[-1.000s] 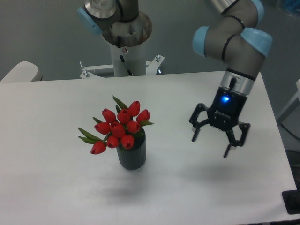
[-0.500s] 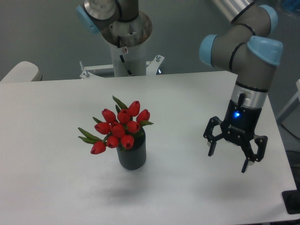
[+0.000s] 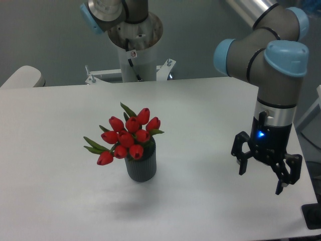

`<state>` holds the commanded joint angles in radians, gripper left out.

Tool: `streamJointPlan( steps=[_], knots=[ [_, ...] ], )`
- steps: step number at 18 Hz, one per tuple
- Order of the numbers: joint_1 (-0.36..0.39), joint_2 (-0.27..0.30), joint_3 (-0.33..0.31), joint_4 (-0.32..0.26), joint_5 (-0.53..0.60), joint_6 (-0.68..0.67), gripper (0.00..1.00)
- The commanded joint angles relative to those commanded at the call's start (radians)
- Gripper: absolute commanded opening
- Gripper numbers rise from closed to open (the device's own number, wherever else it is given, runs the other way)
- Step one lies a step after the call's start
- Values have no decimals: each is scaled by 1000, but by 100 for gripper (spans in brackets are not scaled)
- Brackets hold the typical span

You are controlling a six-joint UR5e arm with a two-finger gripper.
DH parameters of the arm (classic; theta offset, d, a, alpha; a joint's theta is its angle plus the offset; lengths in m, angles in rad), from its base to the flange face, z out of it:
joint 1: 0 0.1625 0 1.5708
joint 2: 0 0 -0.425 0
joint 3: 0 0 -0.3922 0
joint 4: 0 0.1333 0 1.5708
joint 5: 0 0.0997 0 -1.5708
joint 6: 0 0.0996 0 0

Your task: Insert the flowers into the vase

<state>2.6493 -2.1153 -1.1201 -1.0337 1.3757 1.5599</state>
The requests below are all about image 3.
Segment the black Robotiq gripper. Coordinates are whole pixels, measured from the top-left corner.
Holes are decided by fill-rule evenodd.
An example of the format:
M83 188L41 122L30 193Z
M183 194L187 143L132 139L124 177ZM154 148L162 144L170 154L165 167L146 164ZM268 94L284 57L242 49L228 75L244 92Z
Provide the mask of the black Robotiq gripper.
M250 136L241 131L235 136L231 155L237 158L239 175L247 169L248 159L271 166L278 178L275 194L279 195L284 187L294 185L299 179L302 166L302 155L286 152L292 124L283 127L263 125L254 117ZM243 152L243 144L247 143L249 151Z

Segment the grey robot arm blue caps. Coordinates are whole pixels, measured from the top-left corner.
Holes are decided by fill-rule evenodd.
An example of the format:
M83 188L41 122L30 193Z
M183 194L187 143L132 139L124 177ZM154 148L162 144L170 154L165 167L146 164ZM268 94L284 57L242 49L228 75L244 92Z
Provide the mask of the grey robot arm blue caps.
M283 8L276 1L229 1L252 33L243 40L226 39L216 48L215 68L222 74L258 87L251 133L236 135L231 153L246 172L255 158L270 166L278 178L276 194L300 178L302 156L286 150L309 50L301 43L309 20L298 8ZM88 26L107 33L119 49L124 82L167 80L157 70L152 50L163 34L159 18L147 1L86 1L80 6Z

